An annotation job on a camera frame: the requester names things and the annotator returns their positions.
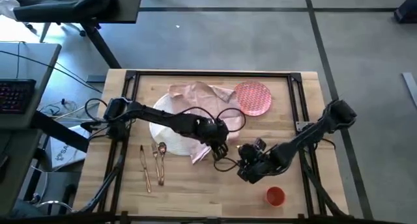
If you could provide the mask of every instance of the gold fork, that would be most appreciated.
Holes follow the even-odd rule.
[[[152,146],[152,154],[154,155],[155,163],[156,163],[156,176],[158,177],[158,183],[160,183],[161,175],[159,173],[159,165],[158,165],[158,148],[156,147],[155,142],[153,142],[151,146]]]

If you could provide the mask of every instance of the orange cup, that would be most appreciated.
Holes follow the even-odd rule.
[[[265,200],[273,207],[281,206],[285,201],[285,193],[279,187],[271,187],[266,191]]]

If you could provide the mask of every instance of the pink patterned plate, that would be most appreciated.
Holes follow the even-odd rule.
[[[271,92],[262,83],[256,81],[239,83],[235,91],[240,110],[248,116],[262,115],[271,106]]]

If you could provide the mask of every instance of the pink napkin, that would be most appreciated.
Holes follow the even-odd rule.
[[[206,83],[196,81],[184,85],[172,85],[168,88],[168,93],[173,104],[173,113],[179,113],[190,107],[202,107],[206,109],[214,118],[220,111],[235,107],[240,109],[237,95],[234,90],[224,89],[215,86],[209,86]],[[189,113],[200,115],[203,117],[210,116],[200,109],[192,109]],[[239,111],[229,110],[220,115],[224,120],[229,130],[236,130],[243,124],[243,116]],[[239,132],[229,133],[227,141],[231,142],[239,137]],[[205,144],[201,144],[197,140],[189,140],[190,156],[192,163],[201,160],[211,150]]]

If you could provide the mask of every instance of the computer keyboard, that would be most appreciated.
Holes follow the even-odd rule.
[[[0,114],[24,114],[35,84],[33,79],[0,79]]]

